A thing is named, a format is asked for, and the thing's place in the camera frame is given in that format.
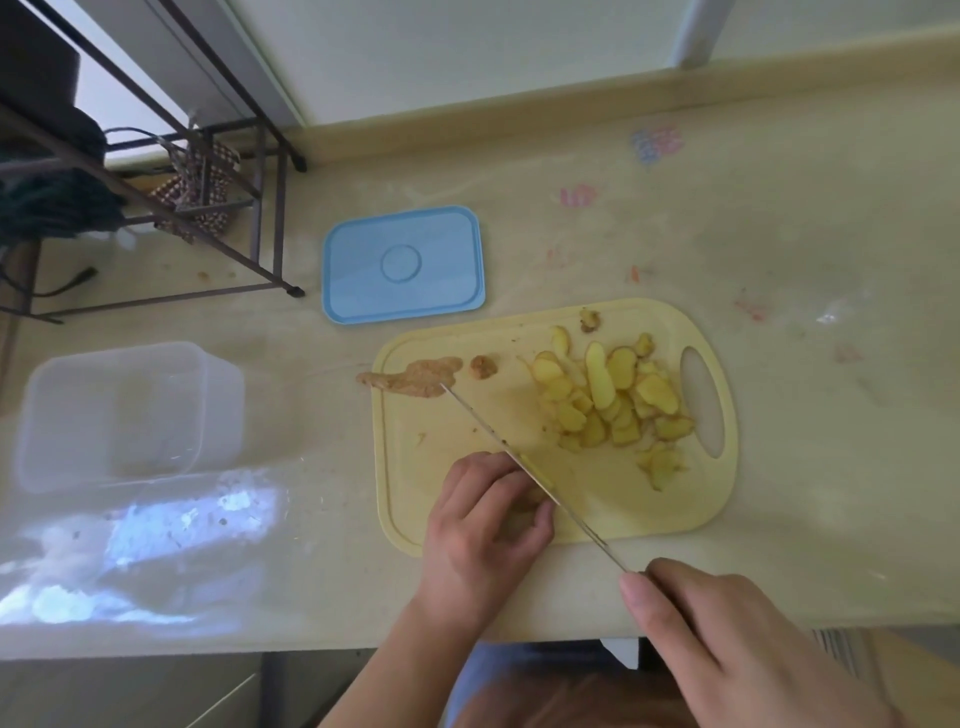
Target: countertop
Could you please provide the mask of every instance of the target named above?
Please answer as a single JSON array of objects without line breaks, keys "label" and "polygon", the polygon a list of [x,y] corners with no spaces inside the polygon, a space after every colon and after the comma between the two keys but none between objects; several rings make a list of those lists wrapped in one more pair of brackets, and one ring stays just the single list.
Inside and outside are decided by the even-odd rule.
[{"label": "countertop", "polygon": [[[419,562],[380,531],[370,394],[353,377],[412,328],[633,296],[672,303],[704,332],[742,446],[721,515],[614,542],[627,563],[745,573],[810,626],[957,621],[957,91],[808,94],[292,173],[285,271],[305,299],[253,292],[23,322],[0,401],[0,658],[379,643]],[[481,221],[482,308],[358,327],[325,318],[333,225],[447,204]],[[153,233],[134,251],[49,241],[40,286],[88,263],[101,276],[57,307],[255,282]],[[10,452],[35,366],[170,340],[243,368],[248,446],[235,470],[49,497],[16,488]],[[576,545],[548,549],[491,636],[635,633],[612,564]]]}]

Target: plastic lid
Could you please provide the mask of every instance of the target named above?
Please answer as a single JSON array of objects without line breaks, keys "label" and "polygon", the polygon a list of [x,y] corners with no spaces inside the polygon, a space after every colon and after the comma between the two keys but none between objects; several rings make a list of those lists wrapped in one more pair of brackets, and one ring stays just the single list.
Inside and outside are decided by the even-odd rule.
[{"label": "plastic lid", "polygon": [[324,312],[338,324],[479,308],[480,224],[462,206],[349,220],[324,241]]}]

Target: metal shelf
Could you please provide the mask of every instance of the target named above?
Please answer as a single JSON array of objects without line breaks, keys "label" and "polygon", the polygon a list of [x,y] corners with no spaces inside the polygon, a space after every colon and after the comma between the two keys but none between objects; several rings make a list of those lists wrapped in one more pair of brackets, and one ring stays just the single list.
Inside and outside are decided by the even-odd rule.
[{"label": "metal shelf", "polygon": [[[0,101],[0,123],[10,129],[15,130],[23,136],[43,145],[54,156],[50,158],[39,158],[33,160],[13,161],[0,164],[0,177],[9,175],[37,174],[40,172],[52,172],[61,169],[77,168],[90,174],[100,182],[103,182],[117,194],[123,195],[131,203],[136,203],[149,210],[150,214],[138,215],[127,218],[127,225],[138,223],[165,221],[175,225],[178,229],[188,232],[199,241],[202,241],[212,248],[220,251],[230,259],[236,261],[245,268],[254,271],[266,282],[254,285],[232,286],[229,288],[219,288],[209,291],[199,291],[192,293],[173,294],[170,296],[155,296],[146,299],[137,299],[124,301],[120,303],[108,303],[103,305],[81,306],[75,308],[65,308],[63,310],[51,311],[42,314],[33,311],[33,295],[21,295],[18,306],[0,305],[0,311],[11,313],[16,316],[46,321],[53,324],[63,323],[62,317],[78,313],[89,313],[93,311],[105,311],[114,308],[125,308],[136,305],[146,305],[149,303],[165,303],[171,301],[184,301],[189,299],[207,298],[210,296],[220,296],[228,293],[241,293],[245,291],[265,290],[269,288],[282,288],[294,298],[302,298],[305,294],[303,289],[292,285],[283,278],[283,234],[284,234],[284,216],[286,206],[286,177],[287,164],[292,163],[298,172],[306,171],[306,159],[301,155],[276,125],[267,117],[263,109],[254,101],[250,93],[240,84],[235,76],[224,65],[223,61],[214,53],[213,49],[206,43],[197,29],[183,15],[180,9],[174,4],[173,0],[158,0],[159,4],[166,10],[174,21],[180,26],[183,32],[207,57],[210,63],[224,77],[224,80],[233,88],[237,95],[248,105],[253,113],[249,119],[241,119],[226,124],[217,124],[202,129],[187,129],[181,122],[167,109],[165,109],[156,99],[150,96],[133,79],[124,73],[116,64],[108,59],[95,45],[80,34],[72,25],[70,25],[59,13],[51,8],[44,0],[25,0],[33,6],[37,12],[43,15],[55,28],[61,31],[67,38],[74,42],[81,50],[86,52],[91,58],[97,61],[104,69],[109,72],[117,81],[125,86],[137,99],[147,105],[161,119],[166,121],[175,131],[164,136],[169,141],[187,140],[193,149],[196,149],[204,156],[204,172],[201,183],[201,199],[209,200],[209,177],[210,170],[213,167],[220,169],[232,182],[239,186],[248,197],[235,202],[223,205],[202,205],[189,209],[174,211],[165,206],[159,200],[141,192],[132,186],[127,179],[136,174],[135,170],[124,170],[121,173],[108,170],[99,160],[91,158],[78,151],[69,143],[59,139],[49,133],[31,119],[27,118],[18,110],[4,104]],[[230,164],[220,159],[213,153],[213,141],[215,135],[224,132],[236,132],[245,129],[253,130],[255,134],[255,145],[252,153],[244,155],[246,158],[254,159],[253,178],[248,180],[243,177],[238,170],[235,170]],[[108,151],[117,151],[123,149],[135,149],[137,147],[150,146],[155,144],[152,139],[137,139],[135,141],[120,142],[108,147]],[[267,157],[276,157],[276,189],[275,189],[275,215],[274,215],[274,256],[271,267],[265,268],[260,265],[260,241],[261,241],[261,223],[263,220],[263,198],[265,195],[264,181],[266,177],[266,159]],[[250,248],[249,253],[243,253],[231,248],[220,238],[202,230],[194,222],[194,218],[208,212],[223,212],[242,207],[252,209],[250,222]],[[36,254],[32,256],[34,261],[34,270],[28,272],[28,280],[25,283],[27,290],[34,290],[34,281],[36,278],[36,264],[39,260],[39,246],[37,243]]]}]

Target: cutting board handle hole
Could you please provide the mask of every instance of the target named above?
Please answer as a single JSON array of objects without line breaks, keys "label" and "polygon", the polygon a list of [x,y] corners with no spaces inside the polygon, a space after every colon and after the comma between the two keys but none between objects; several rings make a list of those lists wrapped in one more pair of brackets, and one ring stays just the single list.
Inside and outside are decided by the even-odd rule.
[{"label": "cutting board handle hole", "polygon": [[720,457],[726,441],[723,409],[707,362],[696,349],[684,349],[680,358],[680,374],[684,401],[697,421],[697,439],[710,457]]}]

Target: plastic container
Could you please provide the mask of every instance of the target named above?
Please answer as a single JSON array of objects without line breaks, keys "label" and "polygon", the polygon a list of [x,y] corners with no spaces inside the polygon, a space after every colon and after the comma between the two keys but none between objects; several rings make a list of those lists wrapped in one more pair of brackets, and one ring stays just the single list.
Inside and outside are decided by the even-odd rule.
[{"label": "plastic container", "polygon": [[322,270],[324,312],[337,324],[471,311],[487,298],[480,223],[459,205],[340,223]]},{"label": "plastic container", "polygon": [[243,422],[243,373],[196,344],[61,356],[27,383],[15,476],[49,493],[227,468]]}]

